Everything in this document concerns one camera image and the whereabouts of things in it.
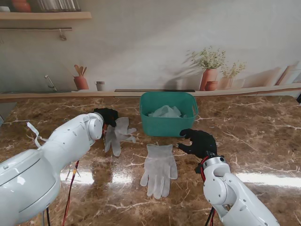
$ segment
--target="brown marble surface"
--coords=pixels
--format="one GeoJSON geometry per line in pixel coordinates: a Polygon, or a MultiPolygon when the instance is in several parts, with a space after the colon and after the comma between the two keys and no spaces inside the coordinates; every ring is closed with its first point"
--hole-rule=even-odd
{"type": "MultiPolygon", "coordinates": [[[[198,97],[194,129],[211,133],[218,153],[225,155],[236,174],[271,210],[282,226],[301,225],[301,106],[292,97],[198,97]]],[[[30,99],[19,102],[0,127],[0,161],[35,148],[30,121],[44,138],[67,120],[95,107],[119,111],[137,128],[137,143],[122,143],[120,157],[104,153],[97,141],[79,162],[71,192],[69,226],[205,224],[210,210],[202,179],[194,168],[200,160],[174,148],[178,179],[171,180],[167,198],[155,200],[140,186],[146,144],[176,144],[183,138],[148,137],[139,116],[139,98],[30,99]]],[[[62,224],[70,180],[50,205],[52,226],[62,224]]],[[[221,226],[218,217],[215,225],[221,226]]],[[[41,225],[41,216],[23,226],[41,225]]]]}

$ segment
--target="black glove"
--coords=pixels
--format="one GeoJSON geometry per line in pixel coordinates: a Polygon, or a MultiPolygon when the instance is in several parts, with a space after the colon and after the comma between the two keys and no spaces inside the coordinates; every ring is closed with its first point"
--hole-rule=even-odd
{"type": "Polygon", "coordinates": [[[112,127],[116,126],[115,120],[118,118],[117,111],[109,108],[96,108],[93,112],[101,114],[105,124],[111,125],[112,127]]]}
{"type": "Polygon", "coordinates": [[[190,138],[191,146],[178,144],[179,148],[187,154],[194,154],[198,158],[205,158],[209,153],[217,154],[216,142],[212,135],[201,130],[184,129],[180,132],[180,136],[185,139],[190,138]]]}

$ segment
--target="green basket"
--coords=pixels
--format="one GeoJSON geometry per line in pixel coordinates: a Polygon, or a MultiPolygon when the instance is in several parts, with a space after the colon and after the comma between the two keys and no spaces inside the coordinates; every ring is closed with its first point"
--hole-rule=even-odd
{"type": "Polygon", "coordinates": [[[183,129],[192,128],[198,114],[193,95],[182,92],[147,92],[140,98],[140,115],[144,133],[155,137],[180,137],[183,129]],[[176,106],[187,118],[149,117],[148,114],[168,105],[176,106]]]}

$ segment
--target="hook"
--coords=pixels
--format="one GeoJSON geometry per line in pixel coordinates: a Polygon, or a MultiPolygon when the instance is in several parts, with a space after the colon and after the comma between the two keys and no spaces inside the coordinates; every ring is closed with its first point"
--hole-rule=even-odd
{"type": "Polygon", "coordinates": [[[62,33],[62,30],[60,29],[60,39],[62,41],[66,41],[67,40],[67,37],[62,33]]]}

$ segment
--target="shelf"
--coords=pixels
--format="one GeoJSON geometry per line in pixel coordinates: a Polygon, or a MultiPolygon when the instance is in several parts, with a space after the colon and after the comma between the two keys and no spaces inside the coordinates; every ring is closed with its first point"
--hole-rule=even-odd
{"type": "MultiPolygon", "coordinates": [[[[285,91],[301,90],[301,83],[286,84],[280,86],[270,87],[252,87],[244,89],[228,89],[228,90],[215,90],[215,91],[196,91],[192,94],[195,97],[206,96],[242,96],[242,95],[260,95],[264,93],[277,93],[285,91]]],[[[105,92],[105,91],[91,91],[80,90],[75,92],[51,92],[51,93],[0,93],[0,102],[4,102],[5,99],[17,99],[22,98],[45,98],[45,97],[140,97],[145,92],[105,92]]]]}
{"type": "Polygon", "coordinates": [[[90,12],[0,13],[0,20],[82,20],[91,18],[90,12]]]}

